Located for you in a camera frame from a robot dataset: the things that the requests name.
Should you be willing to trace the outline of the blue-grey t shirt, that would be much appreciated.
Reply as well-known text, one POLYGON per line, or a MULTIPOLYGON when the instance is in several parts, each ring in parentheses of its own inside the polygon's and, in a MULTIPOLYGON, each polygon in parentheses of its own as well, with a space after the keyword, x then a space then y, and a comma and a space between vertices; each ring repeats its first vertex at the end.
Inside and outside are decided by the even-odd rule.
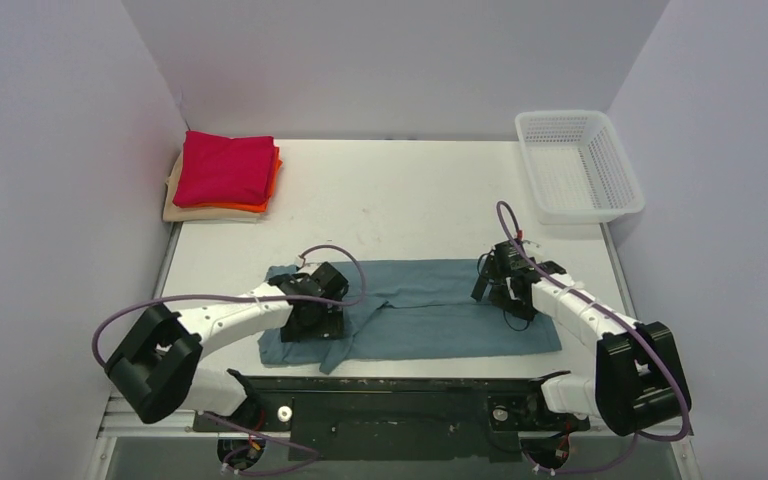
POLYGON ((375 260, 335 267, 349 282, 349 300, 358 296, 360 281, 367 281, 365 299, 344 309, 344 338, 284 343, 279 330, 268 330, 258 340, 263 364, 315 364, 330 374, 349 360, 520 356, 562 348, 549 317, 539 314, 526 323, 474 301, 470 260, 375 260))

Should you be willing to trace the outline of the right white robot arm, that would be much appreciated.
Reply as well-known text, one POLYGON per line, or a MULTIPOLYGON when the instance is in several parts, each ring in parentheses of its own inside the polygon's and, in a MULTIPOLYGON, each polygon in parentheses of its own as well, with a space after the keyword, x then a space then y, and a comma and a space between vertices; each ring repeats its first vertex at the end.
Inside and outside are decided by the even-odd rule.
POLYGON ((525 402, 529 422, 548 429, 565 414, 601 419, 626 436, 673 418, 687 421, 692 399, 674 336, 600 302, 554 261, 524 258, 509 241, 477 261, 476 301, 533 325, 548 318, 595 357, 592 372, 544 377, 525 402))

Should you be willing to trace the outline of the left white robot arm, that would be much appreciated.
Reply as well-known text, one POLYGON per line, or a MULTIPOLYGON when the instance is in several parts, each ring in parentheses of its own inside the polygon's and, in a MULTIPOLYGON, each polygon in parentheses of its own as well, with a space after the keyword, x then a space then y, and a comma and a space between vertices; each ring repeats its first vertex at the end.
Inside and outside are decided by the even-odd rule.
POLYGON ((218 350, 272 331, 282 342, 333 340, 344 333, 349 280, 332 264, 279 274, 238 296, 203 295, 203 306, 180 311, 170 298, 140 316, 101 365, 146 424, 177 410, 218 414, 232 429, 258 416, 253 387, 233 369, 203 365, 218 350))

